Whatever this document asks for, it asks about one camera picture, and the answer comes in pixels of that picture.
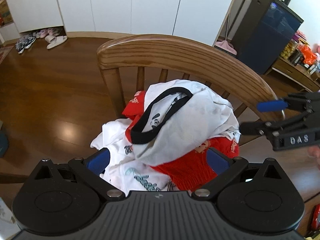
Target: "red knitted fabric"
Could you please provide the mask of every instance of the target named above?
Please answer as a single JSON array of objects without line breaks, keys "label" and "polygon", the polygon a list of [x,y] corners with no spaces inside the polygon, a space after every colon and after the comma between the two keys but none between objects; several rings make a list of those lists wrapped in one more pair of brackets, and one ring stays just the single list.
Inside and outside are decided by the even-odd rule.
[{"label": "red knitted fabric", "polygon": [[229,158],[239,154],[239,146],[234,140],[217,137],[206,140],[201,146],[172,162],[152,168],[169,175],[178,189],[195,191],[217,176],[207,164],[209,147],[216,148]]},{"label": "red knitted fabric", "polygon": [[127,130],[125,130],[125,136],[127,137],[129,142],[131,142],[130,131],[132,127],[137,123],[137,121],[140,119],[140,117],[144,113],[145,95],[146,95],[145,91],[136,92],[136,94],[134,95],[134,98],[130,100],[130,102],[127,104],[127,106],[122,112],[122,114],[125,117],[130,118],[132,120],[132,123],[129,125]]}]

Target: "gray ribbed panel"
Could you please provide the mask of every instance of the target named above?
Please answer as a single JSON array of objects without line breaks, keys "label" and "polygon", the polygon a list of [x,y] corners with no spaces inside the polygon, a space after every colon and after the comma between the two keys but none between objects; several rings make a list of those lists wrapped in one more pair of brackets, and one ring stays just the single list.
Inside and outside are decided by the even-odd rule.
[{"label": "gray ribbed panel", "polygon": [[121,202],[108,203],[88,227],[65,236],[36,236],[23,231],[15,240],[304,240],[292,231],[255,236],[223,221],[209,202],[187,192],[135,191]]}]

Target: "screw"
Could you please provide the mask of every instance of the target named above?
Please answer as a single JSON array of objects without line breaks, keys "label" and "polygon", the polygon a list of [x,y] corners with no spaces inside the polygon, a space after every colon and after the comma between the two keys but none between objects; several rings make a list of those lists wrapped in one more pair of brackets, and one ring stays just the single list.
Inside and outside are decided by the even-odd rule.
[{"label": "screw", "polygon": [[210,191],[204,188],[200,188],[195,191],[195,195],[198,197],[208,197],[210,195]]},{"label": "screw", "polygon": [[120,197],[122,195],[122,191],[119,189],[111,189],[107,191],[107,196],[109,197]]}]

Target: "teal object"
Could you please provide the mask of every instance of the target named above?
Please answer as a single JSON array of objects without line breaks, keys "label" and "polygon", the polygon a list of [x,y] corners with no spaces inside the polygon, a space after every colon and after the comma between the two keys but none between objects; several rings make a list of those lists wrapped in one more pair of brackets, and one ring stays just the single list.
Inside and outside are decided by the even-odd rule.
[{"label": "teal object", "polygon": [[9,147],[9,142],[7,136],[5,135],[4,131],[1,130],[3,122],[0,121],[0,158],[3,157],[4,153],[7,151]]}]

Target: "orange plastic bag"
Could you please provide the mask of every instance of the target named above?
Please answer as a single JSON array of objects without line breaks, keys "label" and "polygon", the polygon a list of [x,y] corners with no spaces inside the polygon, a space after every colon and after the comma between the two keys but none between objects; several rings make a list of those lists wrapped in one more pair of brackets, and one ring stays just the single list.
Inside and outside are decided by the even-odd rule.
[{"label": "orange plastic bag", "polygon": [[302,53],[303,56],[304,56],[304,61],[303,61],[303,63],[304,63],[304,64],[308,64],[309,66],[313,65],[314,62],[315,62],[316,59],[317,59],[317,55],[314,54],[314,53],[311,51],[311,49],[310,49],[308,46],[306,46],[306,45],[302,46],[302,48],[300,48],[300,51],[301,51],[301,53]]}]

